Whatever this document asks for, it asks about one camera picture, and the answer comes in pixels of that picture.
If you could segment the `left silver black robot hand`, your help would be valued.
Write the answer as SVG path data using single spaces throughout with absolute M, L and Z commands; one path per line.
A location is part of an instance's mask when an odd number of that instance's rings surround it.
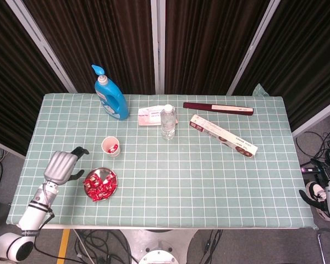
M 83 156 L 88 155 L 89 151 L 82 147 L 75 148 L 72 152 L 56 151 L 45 172 L 44 176 L 48 182 L 53 182 L 57 185 L 63 185 L 68 181 L 78 180 L 83 174 L 84 170 L 72 174 L 77 161 Z

